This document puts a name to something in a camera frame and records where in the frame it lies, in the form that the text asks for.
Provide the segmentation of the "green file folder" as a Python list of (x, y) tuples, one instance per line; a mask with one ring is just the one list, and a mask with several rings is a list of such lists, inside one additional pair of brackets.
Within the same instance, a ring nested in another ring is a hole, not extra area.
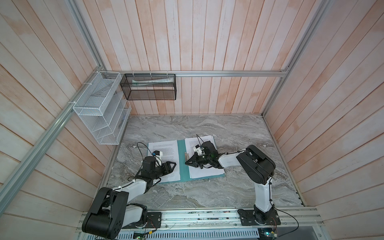
[(188, 166), (185, 164), (185, 153), (186, 145), (185, 145), (185, 139), (184, 140), (177, 140), (178, 142), (178, 149), (179, 149), (179, 159), (180, 159), (180, 174), (181, 174), (181, 180), (178, 182), (170, 182), (170, 183), (182, 183), (182, 182), (189, 182), (194, 180), (207, 180), (207, 179), (214, 179), (214, 178), (221, 178), (224, 177), (224, 175), (221, 176), (211, 176), (210, 178), (201, 178), (201, 179), (191, 179), (189, 175), (189, 169)]

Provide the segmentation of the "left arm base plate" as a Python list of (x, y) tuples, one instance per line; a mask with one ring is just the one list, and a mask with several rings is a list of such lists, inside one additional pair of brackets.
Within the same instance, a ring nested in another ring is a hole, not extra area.
[(123, 229), (145, 229), (145, 228), (150, 228), (150, 229), (158, 229), (161, 227), (161, 222), (162, 222), (162, 213), (161, 212), (149, 212), (145, 215), (145, 218), (142, 220), (136, 222), (136, 223), (131, 223)]

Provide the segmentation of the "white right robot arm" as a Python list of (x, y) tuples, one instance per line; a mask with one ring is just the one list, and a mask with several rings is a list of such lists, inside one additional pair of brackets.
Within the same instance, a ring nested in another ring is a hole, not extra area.
[(241, 166), (254, 182), (256, 195), (253, 210), (238, 210), (242, 225), (266, 225), (273, 218), (278, 224), (281, 223), (272, 200), (271, 189), (276, 164), (256, 146), (249, 145), (244, 150), (220, 154), (213, 143), (206, 141), (194, 147), (194, 154), (186, 160), (185, 164), (200, 169)]

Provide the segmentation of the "printed paper sheet dense text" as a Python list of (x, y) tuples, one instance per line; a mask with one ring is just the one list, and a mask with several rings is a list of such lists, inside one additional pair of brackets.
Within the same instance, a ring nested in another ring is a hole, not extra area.
[(177, 164), (171, 174), (161, 177), (161, 184), (180, 181), (180, 159), (177, 140), (149, 143), (149, 149), (151, 152), (160, 151), (163, 153), (161, 156), (162, 163), (169, 161)]

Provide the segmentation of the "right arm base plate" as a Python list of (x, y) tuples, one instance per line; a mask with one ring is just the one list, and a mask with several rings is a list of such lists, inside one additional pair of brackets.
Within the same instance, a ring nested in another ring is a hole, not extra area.
[(239, 209), (238, 214), (242, 226), (281, 225), (280, 217), (274, 208), (271, 208), (266, 213), (257, 208), (253, 210)]

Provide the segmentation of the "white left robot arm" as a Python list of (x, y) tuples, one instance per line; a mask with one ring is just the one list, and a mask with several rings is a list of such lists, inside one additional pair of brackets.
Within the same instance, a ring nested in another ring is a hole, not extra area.
[(82, 232), (107, 240), (115, 239), (127, 226), (145, 228), (151, 225), (148, 208), (130, 201), (148, 192), (161, 181), (161, 177), (173, 173), (175, 162), (163, 162), (159, 156), (144, 158), (133, 179), (115, 188), (100, 188), (82, 223)]

